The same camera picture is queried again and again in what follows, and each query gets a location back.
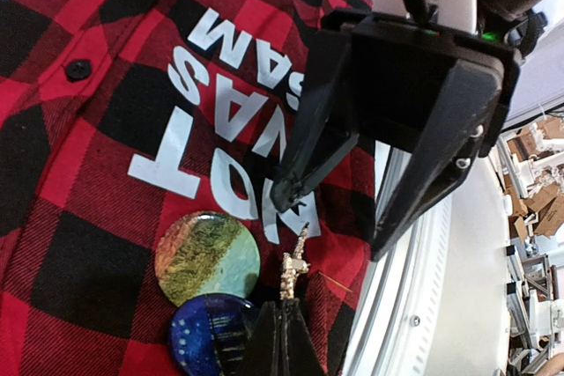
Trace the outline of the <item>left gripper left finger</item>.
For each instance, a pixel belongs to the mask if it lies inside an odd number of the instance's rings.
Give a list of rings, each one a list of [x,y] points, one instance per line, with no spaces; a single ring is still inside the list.
[[[276,303],[264,303],[253,334],[246,346],[240,364],[240,375],[275,376],[279,374],[280,325],[281,316]]]

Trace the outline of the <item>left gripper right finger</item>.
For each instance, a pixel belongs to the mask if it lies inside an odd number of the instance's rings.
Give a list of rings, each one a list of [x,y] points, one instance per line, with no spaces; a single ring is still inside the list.
[[[325,375],[303,319],[300,301],[283,300],[280,319],[280,374]]]

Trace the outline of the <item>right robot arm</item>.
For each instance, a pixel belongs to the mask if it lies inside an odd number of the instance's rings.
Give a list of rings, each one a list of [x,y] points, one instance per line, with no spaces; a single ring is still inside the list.
[[[366,241],[384,256],[494,146],[542,0],[374,0],[326,15],[308,52],[293,133],[271,186],[296,206],[362,137],[410,154]]]

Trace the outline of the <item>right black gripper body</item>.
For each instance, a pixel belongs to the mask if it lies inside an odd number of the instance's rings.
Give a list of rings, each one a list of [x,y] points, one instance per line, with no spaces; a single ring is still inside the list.
[[[484,158],[506,120],[519,77],[520,56],[507,45],[445,26],[418,26],[391,15],[336,9],[323,30],[352,25],[352,98],[360,133],[411,152],[419,142],[449,70],[458,60],[488,67],[501,78],[488,108],[479,147]]]

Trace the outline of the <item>red black plaid shirt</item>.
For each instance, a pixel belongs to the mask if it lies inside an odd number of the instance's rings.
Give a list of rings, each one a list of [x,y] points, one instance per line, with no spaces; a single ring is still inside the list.
[[[270,189],[322,18],[371,0],[1,0],[1,372],[178,375],[156,248],[182,217],[239,220],[249,299],[296,294],[323,371],[343,371],[375,225],[361,142],[284,214]]]

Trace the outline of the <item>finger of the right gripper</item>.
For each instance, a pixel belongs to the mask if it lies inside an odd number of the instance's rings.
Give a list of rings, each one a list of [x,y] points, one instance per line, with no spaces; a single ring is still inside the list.
[[[312,192],[358,138],[351,38],[320,32],[309,50],[298,113],[271,188],[276,210],[285,212]]]
[[[369,241],[383,258],[426,211],[457,189],[500,133],[504,72],[458,60],[449,70],[402,176]]]

